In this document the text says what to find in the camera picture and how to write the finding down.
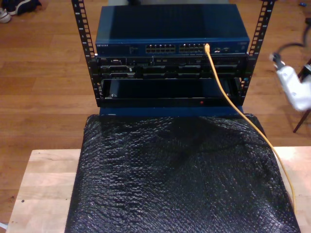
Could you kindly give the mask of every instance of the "wooden floor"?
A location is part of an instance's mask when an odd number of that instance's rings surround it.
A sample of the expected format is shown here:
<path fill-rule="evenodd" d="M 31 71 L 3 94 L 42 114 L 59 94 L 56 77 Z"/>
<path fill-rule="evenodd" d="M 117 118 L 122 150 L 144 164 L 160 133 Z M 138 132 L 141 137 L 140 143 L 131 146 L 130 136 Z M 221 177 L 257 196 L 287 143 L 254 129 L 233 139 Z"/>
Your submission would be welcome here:
<path fill-rule="evenodd" d="M 261 1 L 231 2 L 252 37 Z M 93 39 L 105 4 L 86 1 Z M 299 41 L 303 29 L 297 2 L 277 1 L 244 104 L 275 146 L 311 146 L 311 118 L 292 133 L 301 114 L 287 103 L 268 60 L 278 46 Z M 309 59 L 299 49 L 283 58 L 297 70 Z M 46 1 L 0 25 L 0 222 L 9 221 L 31 151 L 80 148 L 86 118 L 98 112 L 70 1 Z"/>

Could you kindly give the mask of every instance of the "chair leg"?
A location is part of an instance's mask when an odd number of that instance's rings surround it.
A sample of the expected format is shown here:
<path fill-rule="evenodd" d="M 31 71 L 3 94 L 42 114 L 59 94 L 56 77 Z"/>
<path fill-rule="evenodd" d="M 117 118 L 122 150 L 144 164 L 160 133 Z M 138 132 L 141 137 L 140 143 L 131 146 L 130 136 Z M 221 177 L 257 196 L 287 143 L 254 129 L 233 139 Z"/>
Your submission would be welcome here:
<path fill-rule="evenodd" d="M 300 128 L 300 126 L 302 125 L 302 123 L 307 119 L 308 115 L 311 113 L 311 110 L 307 110 L 304 115 L 302 116 L 301 120 L 299 121 L 298 125 L 296 126 L 296 128 L 294 129 L 294 133 L 297 132 L 297 130 Z"/>

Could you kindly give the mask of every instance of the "black rack rail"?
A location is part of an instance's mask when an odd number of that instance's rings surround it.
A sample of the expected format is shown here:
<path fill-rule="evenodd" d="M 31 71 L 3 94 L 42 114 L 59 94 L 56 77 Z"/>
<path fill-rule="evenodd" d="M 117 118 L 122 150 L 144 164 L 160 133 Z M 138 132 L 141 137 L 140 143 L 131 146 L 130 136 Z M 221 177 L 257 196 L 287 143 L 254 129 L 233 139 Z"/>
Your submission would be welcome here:
<path fill-rule="evenodd" d="M 213 56 L 227 95 L 237 106 L 242 106 L 252 79 L 259 52 L 268 28 L 271 13 L 277 0 L 261 0 L 262 6 L 255 34 L 248 54 Z M 217 97 L 213 74 L 206 56 L 196 57 L 138 57 L 98 58 L 95 54 L 89 30 L 84 0 L 71 0 L 87 67 L 99 107 L 169 107 L 169 106 L 226 106 L 223 98 Z M 152 91 L 138 94 L 131 80 L 140 83 L 143 89 L 161 87 L 162 98 Z M 205 93 L 196 94 L 182 86 L 208 86 Z M 170 93 L 172 87 L 180 89 Z M 116 93 L 116 88 L 123 90 Z"/>

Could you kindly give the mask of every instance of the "server rack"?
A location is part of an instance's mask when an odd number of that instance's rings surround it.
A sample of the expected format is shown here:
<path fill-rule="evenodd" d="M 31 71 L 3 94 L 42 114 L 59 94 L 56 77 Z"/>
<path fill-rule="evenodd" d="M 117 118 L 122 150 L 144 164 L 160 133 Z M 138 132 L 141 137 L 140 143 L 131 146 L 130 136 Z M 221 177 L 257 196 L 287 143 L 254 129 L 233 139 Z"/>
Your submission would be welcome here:
<path fill-rule="evenodd" d="M 239 64 L 237 66 L 237 70 L 233 72 L 234 77 L 228 79 L 228 95 L 233 101 L 233 103 L 236 106 L 242 106 L 243 102 L 245 100 L 247 90 L 249 87 L 249 84 L 252 79 L 252 75 L 256 66 L 256 62 L 260 53 L 260 49 L 268 28 L 268 24 L 270 21 L 270 17 L 272 14 L 272 10 L 274 7 L 274 4 L 277 0 L 261 0 L 262 6 L 259 14 L 259 18 L 256 24 L 256 30 L 250 45 L 250 50 L 247 54 L 244 54 L 242 56 L 235 56 L 233 54 L 231 55 L 219 55 L 218 57 L 214 57 L 213 59 L 217 60 L 226 60 L 226 61 L 232 61 L 236 60 Z M 118 94 L 114 94 L 113 91 L 116 88 L 123 90 L 126 92 L 126 86 L 133 84 L 133 79 L 136 79 L 134 82 L 137 83 L 145 83 L 147 86 L 151 85 L 158 85 L 162 86 L 165 85 L 166 89 L 169 90 L 170 87 L 174 86 L 174 83 L 177 82 L 185 82 L 186 79 L 164 79 L 159 78 L 161 80 L 155 82 L 154 79 L 146 82 L 146 80 L 143 79 L 137 79 L 136 77 L 130 77 L 129 79 L 124 79 L 122 81 L 115 82 L 113 78 L 103 78 L 102 75 L 102 67 L 105 65 L 113 65 L 109 63 L 109 60 L 105 60 L 103 58 L 99 58 L 95 54 L 95 50 L 93 47 L 93 42 L 90 34 L 90 29 L 88 25 L 88 20 L 86 16 L 86 9 L 84 0 L 71 0 L 80 39 L 82 42 L 82 47 L 84 50 L 84 55 L 87 63 L 87 67 L 89 70 L 91 83 L 94 90 L 94 95 L 96 99 L 97 106 L 102 108 L 114 108 L 114 107 L 203 107 L 203 106 L 227 106 L 226 101 L 224 98 L 220 97 L 204 97 L 204 96 L 194 96 L 194 97 L 187 97 L 187 90 L 180 90 L 181 92 L 185 93 L 185 97 L 180 96 L 180 93 L 174 93 L 174 98 L 171 98 L 170 96 L 159 97 L 159 98 L 145 98 L 144 96 L 140 97 L 137 93 L 138 90 L 131 91 L 132 96 L 131 97 L 121 97 L 118 96 Z M 162 59 L 161 57 L 154 57 L 149 58 L 150 60 L 147 61 L 149 63 L 148 65 L 150 67 L 152 66 L 160 66 L 162 65 Z M 202 60 L 203 62 L 207 63 L 207 59 L 204 56 L 199 57 L 198 59 Z M 135 67 L 135 62 L 131 58 L 120 58 L 121 65 L 125 65 L 128 67 Z M 201 85 L 208 85 L 208 79 L 199 79 L 195 80 L 197 84 Z M 189 83 L 194 84 L 194 79 L 189 80 Z"/>

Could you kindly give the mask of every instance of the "wooden table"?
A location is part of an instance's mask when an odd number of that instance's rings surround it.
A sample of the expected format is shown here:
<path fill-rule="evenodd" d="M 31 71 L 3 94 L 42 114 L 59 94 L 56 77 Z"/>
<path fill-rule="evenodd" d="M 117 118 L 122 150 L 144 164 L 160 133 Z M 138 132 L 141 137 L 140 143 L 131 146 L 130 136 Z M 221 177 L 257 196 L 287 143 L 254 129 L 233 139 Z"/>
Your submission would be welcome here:
<path fill-rule="evenodd" d="M 297 219 L 311 232 L 311 147 L 276 148 L 296 191 Z M 63 233 L 80 150 L 34 150 L 7 233 Z M 284 183 L 288 182 L 281 170 Z"/>

